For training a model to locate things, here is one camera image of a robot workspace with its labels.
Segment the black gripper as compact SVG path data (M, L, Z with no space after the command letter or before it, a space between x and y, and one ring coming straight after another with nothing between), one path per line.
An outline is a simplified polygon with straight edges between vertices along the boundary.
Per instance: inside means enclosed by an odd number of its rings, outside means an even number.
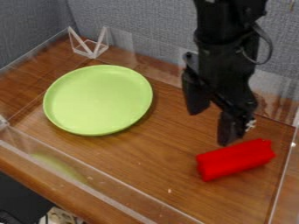
M244 35L231 41L209 42L193 37L197 52L182 55L181 91L188 113L195 116L213 102L219 115L217 144L227 146L253 126L257 100L248 86L255 64L245 58L257 56L259 37Z

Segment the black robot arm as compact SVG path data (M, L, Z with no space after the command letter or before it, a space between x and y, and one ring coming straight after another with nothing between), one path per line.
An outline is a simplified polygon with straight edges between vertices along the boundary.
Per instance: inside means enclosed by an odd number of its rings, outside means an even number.
M217 143L240 139L255 125L257 100L248 85L256 66L259 41L271 38L257 25L267 0L192 0L197 13L193 42L197 52L182 55L181 90L192 115L211 104L220 109Z

